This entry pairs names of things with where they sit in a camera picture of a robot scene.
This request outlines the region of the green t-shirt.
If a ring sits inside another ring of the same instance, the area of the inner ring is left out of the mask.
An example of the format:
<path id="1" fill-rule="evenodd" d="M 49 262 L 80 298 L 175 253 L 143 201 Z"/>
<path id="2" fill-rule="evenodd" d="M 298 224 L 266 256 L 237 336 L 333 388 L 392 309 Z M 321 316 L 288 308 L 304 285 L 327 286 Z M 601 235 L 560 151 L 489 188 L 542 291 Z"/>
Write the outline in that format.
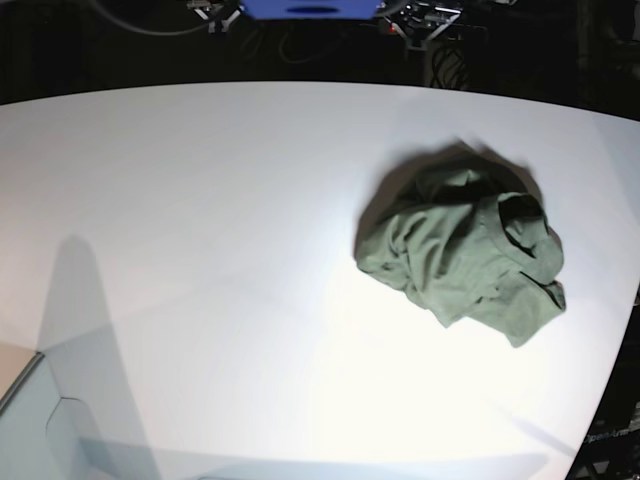
<path id="1" fill-rule="evenodd" d="M 448 328 L 469 318 L 519 348 L 567 308 L 562 243 L 532 176 L 455 142 L 387 173 L 363 211 L 357 268 Z"/>

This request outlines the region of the blue box at top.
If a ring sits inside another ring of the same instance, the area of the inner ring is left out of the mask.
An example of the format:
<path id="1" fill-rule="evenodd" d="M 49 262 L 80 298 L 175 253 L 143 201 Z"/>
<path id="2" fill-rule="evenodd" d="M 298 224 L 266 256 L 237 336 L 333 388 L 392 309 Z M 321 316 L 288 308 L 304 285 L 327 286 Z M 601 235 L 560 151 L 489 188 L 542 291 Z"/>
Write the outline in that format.
<path id="1" fill-rule="evenodd" d="M 377 0 L 243 0 L 244 12 L 258 20 L 373 18 Z"/>

